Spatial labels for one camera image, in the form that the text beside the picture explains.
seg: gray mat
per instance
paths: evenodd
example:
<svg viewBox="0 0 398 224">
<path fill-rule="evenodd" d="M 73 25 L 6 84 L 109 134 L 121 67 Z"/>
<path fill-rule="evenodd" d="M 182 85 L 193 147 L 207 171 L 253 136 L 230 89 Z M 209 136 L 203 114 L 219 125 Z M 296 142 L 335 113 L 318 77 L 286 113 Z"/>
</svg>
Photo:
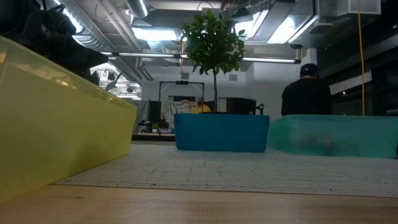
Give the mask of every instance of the gray mat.
<svg viewBox="0 0 398 224">
<path fill-rule="evenodd" d="M 128 155 L 56 184 L 398 197 L 398 161 L 132 145 Z"/>
</svg>

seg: yellow plastic bin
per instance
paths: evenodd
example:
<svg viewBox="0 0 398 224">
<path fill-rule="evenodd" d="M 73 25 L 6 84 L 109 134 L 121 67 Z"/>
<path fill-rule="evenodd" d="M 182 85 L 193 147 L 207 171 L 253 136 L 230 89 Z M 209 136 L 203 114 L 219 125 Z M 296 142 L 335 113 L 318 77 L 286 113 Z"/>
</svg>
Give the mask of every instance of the yellow plastic bin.
<svg viewBox="0 0 398 224">
<path fill-rule="evenodd" d="M 0 202 L 125 155 L 136 107 L 0 37 Z"/>
</svg>

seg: tree trunk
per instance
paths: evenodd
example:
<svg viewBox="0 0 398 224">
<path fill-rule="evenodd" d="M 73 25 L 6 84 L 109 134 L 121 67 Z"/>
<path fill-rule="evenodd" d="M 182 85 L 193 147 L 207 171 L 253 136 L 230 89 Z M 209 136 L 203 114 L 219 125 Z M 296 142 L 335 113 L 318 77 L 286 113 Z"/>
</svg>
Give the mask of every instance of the tree trunk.
<svg viewBox="0 0 398 224">
<path fill-rule="evenodd" d="M 214 74 L 214 112 L 218 110 L 217 77 Z"/>
</svg>

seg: person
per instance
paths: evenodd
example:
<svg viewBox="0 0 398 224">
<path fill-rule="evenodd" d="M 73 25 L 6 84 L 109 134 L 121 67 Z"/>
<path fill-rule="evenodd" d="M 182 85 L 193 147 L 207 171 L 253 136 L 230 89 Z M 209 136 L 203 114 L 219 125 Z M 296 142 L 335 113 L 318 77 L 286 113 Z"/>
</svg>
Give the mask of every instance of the person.
<svg viewBox="0 0 398 224">
<path fill-rule="evenodd" d="M 328 85 L 319 80 L 318 67 L 308 63 L 300 69 L 300 79 L 282 94 L 282 116 L 290 114 L 332 114 Z"/>
<path fill-rule="evenodd" d="M 211 112 L 211 110 L 207 105 L 205 105 L 203 97 L 198 97 L 197 102 L 190 113 L 198 114 L 203 112 Z"/>
</svg>

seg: blue planter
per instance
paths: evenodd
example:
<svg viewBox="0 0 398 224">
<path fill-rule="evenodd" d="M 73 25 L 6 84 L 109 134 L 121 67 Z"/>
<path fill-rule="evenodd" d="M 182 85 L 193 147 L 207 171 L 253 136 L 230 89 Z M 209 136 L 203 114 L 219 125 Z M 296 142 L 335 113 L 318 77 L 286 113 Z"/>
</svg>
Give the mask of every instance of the blue planter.
<svg viewBox="0 0 398 224">
<path fill-rule="evenodd" d="M 179 150 L 264 152 L 268 116 L 236 114 L 175 114 Z"/>
</svg>

